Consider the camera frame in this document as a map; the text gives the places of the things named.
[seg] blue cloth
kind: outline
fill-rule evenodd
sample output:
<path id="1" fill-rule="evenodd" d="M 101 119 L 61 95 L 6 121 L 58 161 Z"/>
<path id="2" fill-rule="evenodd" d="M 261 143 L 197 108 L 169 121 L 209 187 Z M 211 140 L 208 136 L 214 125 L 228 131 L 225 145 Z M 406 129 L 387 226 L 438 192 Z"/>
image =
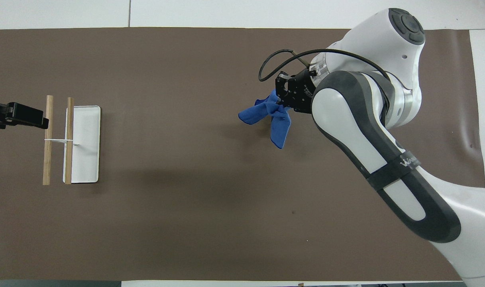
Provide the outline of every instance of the blue cloth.
<path id="1" fill-rule="evenodd" d="M 255 105 L 239 113 L 239 118 L 248 125 L 253 125 L 266 116 L 271 116 L 271 141 L 282 149 L 290 128 L 288 110 L 276 102 L 279 100 L 276 90 L 273 90 L 265 100 L 256 100 Z"/>

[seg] wooden dowel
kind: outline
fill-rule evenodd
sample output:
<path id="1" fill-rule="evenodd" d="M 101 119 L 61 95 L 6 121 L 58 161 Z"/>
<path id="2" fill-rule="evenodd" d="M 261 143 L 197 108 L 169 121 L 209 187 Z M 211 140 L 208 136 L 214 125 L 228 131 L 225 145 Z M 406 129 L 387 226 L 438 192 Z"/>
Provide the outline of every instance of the wooden dowel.
<path id="1" fill-rule="evenodd" d="M 67 98 L 67 140 L 73 140 L 74 99 Z M 73 142 L 67 142 L 65 150 L 65 184 L 73 179 Z"/>
<path id="2" fill-rule="evenodd" d="M 49 120 L 44 138 L 53 138 L 53 96 L 48 95 L 46 99 L 46 118 Z M 44 173 L 42 174 L 42 185 L 49 185 L 51 181 L 51 147 L 52 142 L 44 140 Z"/>

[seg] cable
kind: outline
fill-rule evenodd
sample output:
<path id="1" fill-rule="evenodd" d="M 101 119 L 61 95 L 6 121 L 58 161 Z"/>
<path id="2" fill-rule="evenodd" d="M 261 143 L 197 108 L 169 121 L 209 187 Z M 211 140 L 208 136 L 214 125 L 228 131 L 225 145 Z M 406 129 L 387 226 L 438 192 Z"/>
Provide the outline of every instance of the cable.
<path id="1" fill-rule="evenodd" d="M 284 52 L 289 52 L 289 53 L 293 54 L 293 51 L 291 49 L 281 49 L 279 51 L 275 51 L 274 53 L 272 53 L 271 55 L 269 55 L 269 57 L 266 58 L 266 60 L 262 63 L 262 66 L 260 67 L 260 71 L 258 71 L 258 80 L 260 82 L 264 82 L 266 80 L 269 80 L 270 77 L 272 77 L 281 68 L 285 67 L 288 63 L 292 62 L 293 60 L 298 59 L 298 58 L 300 58 L 302 56 L 306 56 L 306 55 L 310 55 L 310 54 L 316 54 L 316 53 L 334 53 L 334 54 L 341 54 L 341 55 L 346 55 L 346 56 L 349 56 L 349 57 L 352 57 L 352 58 L 356 58 L 357 60 L 361 60 L 361 61 L 367 63 L 368 65 L 374 67 L 377 71 L 379 71 L 379 73 L 382 74 L 382 76 L 384 76 L 384 78 L 390 80 L 390 78 L 386 74 L 386 72 L 381 67 L 379 67 L 377 64 L 375 64 L 374 62 L 372 62 L 371 60 L 368 60 L 367 58 L 364 58 L 362 56 L 359 56 L 357 54 L 354 54 L 354 53 L 351 53 L 351 52 L 348 52 L 348 51 L 342 51 L 342 50 L 336 50 L 336 49 L 314 49 L 314 50 L 304 51 L 304 52 L 302 52 L 300 54 L 297 54 L 297 55 L 295 55 L 295 56 L 293 56 L 291 58 L 288 58 L 288 60 L 286 60 L 285 62 L 283 62 L 281 65 L 279 65 L 269 75 L 267 75 L 264 78 L 262 78 L 262 71 L 263 71 L 265 65 L 267 64 L 267 62 L 272 57 L 276 56 L 277 54 L 284 53 Z"/>

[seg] white floor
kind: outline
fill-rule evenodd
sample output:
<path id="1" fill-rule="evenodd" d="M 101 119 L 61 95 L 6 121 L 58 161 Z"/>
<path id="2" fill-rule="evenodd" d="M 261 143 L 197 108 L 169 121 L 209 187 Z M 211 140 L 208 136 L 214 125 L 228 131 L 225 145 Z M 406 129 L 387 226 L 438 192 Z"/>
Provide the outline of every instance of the white floor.
<path id="1" fill-rule="evenodd" d="M 0 0 L 0 29 L 93 27 L 352 28 L 398 7 L 425 29 L 470 29 L 485 165 L 485 0 Z M 300 282 L 127 281 L 125 287 L 283 286 Z M 329 282 L 310 282 L 328 285 Z"/>

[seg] black strap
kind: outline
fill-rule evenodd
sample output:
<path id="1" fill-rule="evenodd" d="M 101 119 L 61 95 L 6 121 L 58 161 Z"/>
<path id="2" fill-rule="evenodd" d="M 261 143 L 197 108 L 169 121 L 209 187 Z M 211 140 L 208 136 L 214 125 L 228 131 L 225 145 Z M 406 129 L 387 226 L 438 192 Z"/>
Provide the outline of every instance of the black strap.
<path id="1" fill-rule="evenodd" d="M 421 165 L 421 162 L 410 151 L 406 151 L 370 174 L 366 180 L 378 191 L 399 180 L 419 165 Z"/>

